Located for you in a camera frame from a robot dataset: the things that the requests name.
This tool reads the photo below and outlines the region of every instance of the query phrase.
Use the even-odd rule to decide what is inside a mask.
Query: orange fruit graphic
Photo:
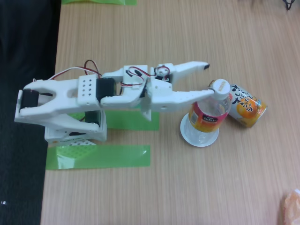
[[[258,111],[255,100],[248,97],[241,99],[236,109],[239,115],[248,119],[254,118]]]

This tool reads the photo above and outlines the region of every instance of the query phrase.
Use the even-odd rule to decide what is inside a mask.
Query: white bottle cap
[[[211,85],[210,88],[215,92],[212,96],[215,100],[224,100],[228,97],[231,87],[228,81],[218,79]]]

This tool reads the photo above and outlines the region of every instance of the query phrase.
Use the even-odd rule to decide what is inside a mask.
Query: orange plastic bag
[[[296,189],[285,199],[285,225],[300,225],[300,190]]]

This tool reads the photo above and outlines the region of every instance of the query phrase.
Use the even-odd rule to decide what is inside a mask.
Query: bottle label
[[[189,111],[188,117],[189,117],[189,121],[191,122],[192,126],[201,131],[201,132],[205,132],[205,133],[210,133],[210,132],[214,132],[216,131],[222,124],[223,120],[226,118],[226,116],[228,115],[228,113],[225,113],[224,107],[223,106],[219,106],[221,107],[221,109],[219,109],[220,111],[223,111],[224,114],[222,114],[221,116],[209,116],[206,115],[205,113],[203,113],[198,104],[194,103],[192,104],[192,107]]]

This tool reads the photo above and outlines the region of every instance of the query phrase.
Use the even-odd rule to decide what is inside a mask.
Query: orange can
[[[261,118],[268,107],[236,84],[231,85],[229,99],[232,103],[229,115],[248,128]]]

